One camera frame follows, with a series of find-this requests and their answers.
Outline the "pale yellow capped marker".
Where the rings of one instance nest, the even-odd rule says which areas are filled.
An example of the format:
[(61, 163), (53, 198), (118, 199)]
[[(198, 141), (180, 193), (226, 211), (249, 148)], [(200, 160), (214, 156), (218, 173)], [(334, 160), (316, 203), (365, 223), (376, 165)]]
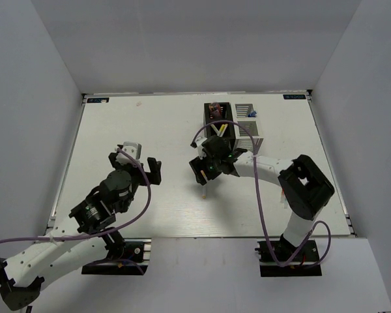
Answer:
[(211, 124), (211, 127), (212, 127), (213, 131), (215, 131), (217, 136), (221, 136), (221, 133), (222, 133), (221, 129), (217, 129), (214, 124)]

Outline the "clear tube of markers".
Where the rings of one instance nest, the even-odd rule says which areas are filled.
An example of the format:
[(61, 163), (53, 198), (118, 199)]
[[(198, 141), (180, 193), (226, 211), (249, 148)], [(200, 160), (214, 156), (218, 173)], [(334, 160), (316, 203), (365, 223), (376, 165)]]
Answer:
[(219, 102), (211, 102), (208, 105), (209, 114), (211, 119), (221, 119), (222, 118), (222, 108)]

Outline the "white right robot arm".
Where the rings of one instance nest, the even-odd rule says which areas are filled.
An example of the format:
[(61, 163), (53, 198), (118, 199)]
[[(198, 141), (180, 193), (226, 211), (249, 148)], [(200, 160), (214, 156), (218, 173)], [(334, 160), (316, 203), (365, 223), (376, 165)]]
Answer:
[(255, 156), (246, 149), (230, 149), (227, 140), (216, 135), (200, 136), (191, 146), (198, 156), (190, 161), (190, 167), (200, 185), (225, 174), (256, 177), (281, 187), (291, 208), (287, 227), (280, 237), (281, 251), (289, 260), (303, 255), (303, 240), (334, 195), (332, 183), (309, 156), (300, 155), (292, 160)]

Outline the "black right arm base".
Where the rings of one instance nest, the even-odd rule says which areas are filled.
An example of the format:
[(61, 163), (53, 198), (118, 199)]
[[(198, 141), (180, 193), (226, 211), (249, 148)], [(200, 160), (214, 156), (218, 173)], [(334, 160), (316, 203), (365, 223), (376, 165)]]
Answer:
[(315, 240), (308, 240), (302, 250), (285, 267), (272, 259), (266, 241), (258, 241), (255, 248), (259, 256), (260, 275), (263, 278), (322, 276), (320, 265), (312, 265), (320, 259)]

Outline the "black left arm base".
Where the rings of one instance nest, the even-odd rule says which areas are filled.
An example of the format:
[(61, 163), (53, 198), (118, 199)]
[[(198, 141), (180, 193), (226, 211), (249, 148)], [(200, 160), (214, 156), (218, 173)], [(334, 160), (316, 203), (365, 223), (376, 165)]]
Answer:
[(105, 238), (104, 257), (81, 268), (83, 275), (143, 276), (149, 266), (150, 239)]

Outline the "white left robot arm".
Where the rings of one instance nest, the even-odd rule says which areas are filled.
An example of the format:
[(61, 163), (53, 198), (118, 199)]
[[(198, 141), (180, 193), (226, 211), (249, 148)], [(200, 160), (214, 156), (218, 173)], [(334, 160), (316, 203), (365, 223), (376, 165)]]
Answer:
[(113, 224), (118, 213), (128, 211), (140, 186), (161, 183), (162, 163), (149, 157), (149, 171), (144, 171), (138, 152), (122, 148), (109, 161), (113, 171), (64, 220), (19, 254), (0, 258), (0, 296), (11, 311), (29, 306), (52, 282), (85, 265), (143, 259), (143, 242), (125, 241)]

